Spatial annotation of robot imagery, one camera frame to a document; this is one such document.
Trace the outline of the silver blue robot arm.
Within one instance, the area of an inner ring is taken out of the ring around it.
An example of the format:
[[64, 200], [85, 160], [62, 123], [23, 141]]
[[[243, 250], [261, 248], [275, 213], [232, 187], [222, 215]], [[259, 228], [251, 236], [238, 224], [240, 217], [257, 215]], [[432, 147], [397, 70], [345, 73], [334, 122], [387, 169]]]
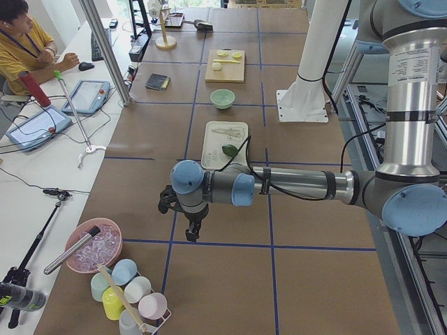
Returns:
[[209, 204], [249, 206], [255, 194], [272, 193], [362, 207], [410, 237], [434, 232], [446, 222], [446, 194], [432, 165], [437, 63], [445, 39], [445, 1], [361, 2], [358, 46], [390, 54], [385, 156], [375, 171], [335, 174], [234, 162], [206, 170], [185, 160], [172, 168], [159, 211], [183, 213], [190, 241], [198, 239]]

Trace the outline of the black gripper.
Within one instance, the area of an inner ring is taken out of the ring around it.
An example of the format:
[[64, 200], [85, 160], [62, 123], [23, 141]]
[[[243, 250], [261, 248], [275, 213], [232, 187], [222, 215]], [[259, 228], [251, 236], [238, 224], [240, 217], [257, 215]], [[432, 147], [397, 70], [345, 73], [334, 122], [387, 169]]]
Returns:
[[[161, 214], [166, 214], [171, 209], [176, 212], [181, 212], [182, 207], [177, 199], [177, 194], [171, 185], [167, 185], [160, 193], [158, 210]], [[185, 230], [185, 236], [188, 241], [197, 241], [200, 238], [200, 229], [204, 216], [193, 215], [189, 220], [189, 228]]]

